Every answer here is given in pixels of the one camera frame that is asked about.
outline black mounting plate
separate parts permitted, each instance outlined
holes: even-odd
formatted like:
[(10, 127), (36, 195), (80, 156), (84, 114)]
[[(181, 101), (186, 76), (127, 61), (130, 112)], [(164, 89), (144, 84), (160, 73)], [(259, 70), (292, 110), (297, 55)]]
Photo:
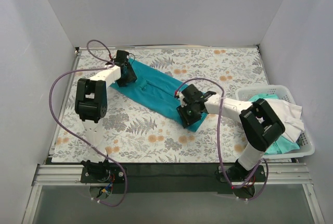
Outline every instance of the black mounting plate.
[[(266, 179), (264, 167), (262, 165), (258, 166), (258, 169), (255, 171), (254, 175), (256, 182), (264, 182)], [(229, 178), (231, 182), (240, 182), (241, 180), (239, 178)], [(220, 181), (221, 182), (227, 182), (224, 178), (222, 172), (220, 171)]]
[[(122, 171), (120, 170), (120, 168), (118, 166), (114, 166), (114, 165), (110, 166), (110, 174), (114, 175), (114, 183), (125, 183), (124, 175), (119, 176), (119, 173), (121, 173), (121, 172)], [(98, 181), (93, 176), (89, 175), (86, 168), (83, 168), (82, 173), (81, 173), (80, 182), (81, 183), (109, 183), (110, 179), (108, 179), (106, 181)]]

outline white enclosure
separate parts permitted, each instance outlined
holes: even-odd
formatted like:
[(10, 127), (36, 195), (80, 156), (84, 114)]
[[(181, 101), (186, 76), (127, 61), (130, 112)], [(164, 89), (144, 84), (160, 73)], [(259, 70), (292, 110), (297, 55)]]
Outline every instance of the white enclosure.
[(260, 43), (283, 0), (49, 0), (74, 46)]
[[(20, 223), (36, 165), (55, 129), (53, 81), (70, 70), (74, 47), (260, 44), (271, 84), (303, 106), (316, 152), (305, 158), (327, 223), (333, 221), (333, 0), (0, 0), (0, 222)], [(54, 92), (58, 113), (66, 79)]]

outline white laundry basket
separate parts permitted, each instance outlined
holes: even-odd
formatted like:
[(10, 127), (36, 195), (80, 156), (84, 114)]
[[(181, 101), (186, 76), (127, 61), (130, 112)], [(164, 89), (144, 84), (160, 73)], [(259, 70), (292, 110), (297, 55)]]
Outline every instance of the white laundry basket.
[[(248, 101), (251, 97), (257, 94), (276, 94), (279, 99), (285, 100), (287, 102), (296, 104), (291, 96), (289, 89), (282, 85), (263, 85), (263, 86), (251, 86), (246, 88), (239, 88), (236, 90), (236, 99), (240, 101)], [(311, 138), (305, 132), (302, 132), (298, 142), (300, 144), (299, 150), (293, 150), (285, 154), (280, 155), (265, 155), (267, 159), (287, 159), (287, 158), (297, 158), (306, 155), (312, 155), (314, 153), (314, 145)]]

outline table surface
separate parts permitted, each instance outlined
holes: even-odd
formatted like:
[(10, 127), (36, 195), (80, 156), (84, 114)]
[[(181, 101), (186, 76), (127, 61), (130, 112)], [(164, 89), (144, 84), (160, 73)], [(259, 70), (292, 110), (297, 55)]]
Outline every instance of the table surface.
[[(136, 60), (174, 78), (185, 81), (205, 77), (217, 81), (227, 97), (235, 98), (235, 90), (250, 85), (267, 85), (257, 48), (189, 48), (130, 49)], [(93, 50), (108, 59), (107, 51)], [(87, 51), (79, 57), (78, 69), (103, 67), (104, 63)], [(74, 111), (76, 85), (79, 78), (96, 72), (76, 73), (62, 123), (80, 136), (83, 125)], [(207, 81), (195, 82), (196, 87), (220, 93)], [(102, 145), (109, 156), (122, 163), (211, 163), (218, 162), (216, 145), (217, 115), (208, 115), (197, 132), (183, 129), (178, 123), (130, 100), (113, 88), (107, 89), (108, 112), (103, 119)], [(222, 118), (221, 149), (225, 162), (234, 162), (244, 150), (247, 140), (241, 125)], [(58, 133), (52, 162), (77, 163), (88, 155), (87, 145), (61, 129)]]

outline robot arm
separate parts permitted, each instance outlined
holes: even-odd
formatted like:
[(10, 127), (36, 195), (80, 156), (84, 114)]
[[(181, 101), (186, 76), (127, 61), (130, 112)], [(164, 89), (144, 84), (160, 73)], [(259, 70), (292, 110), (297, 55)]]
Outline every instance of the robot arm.
[[(184, 127), (200, 120), (202, 113), (219, 114), (221, 96), (215, 92), (208, 91), (203, 94), (191, 84), (179, 92), (177, 97), (181, 101), (177, 111)], [(252, 103), (224, 98), (222, 116), (240, 122), (249, 141), (229, 171), (238, 174), (236, 177), (244, 178), (263, 157), (268, 147), (284, 133), (285, 127), (264, 99)]]
[(129, 62), (129, 53), (117, 51), (116, 58), (106, 64), (103, 70), (89, 79), (78, 80), (75, 98), (75, 112), (79, 114), (86, 131), (86, 139), (93, 145), (100, 144), (103, 138), (103, 117), (107, 112), (107, 91), (106, 89), (117, 82), (119, 86), (126, 86), (134, 82), (137, 77)]

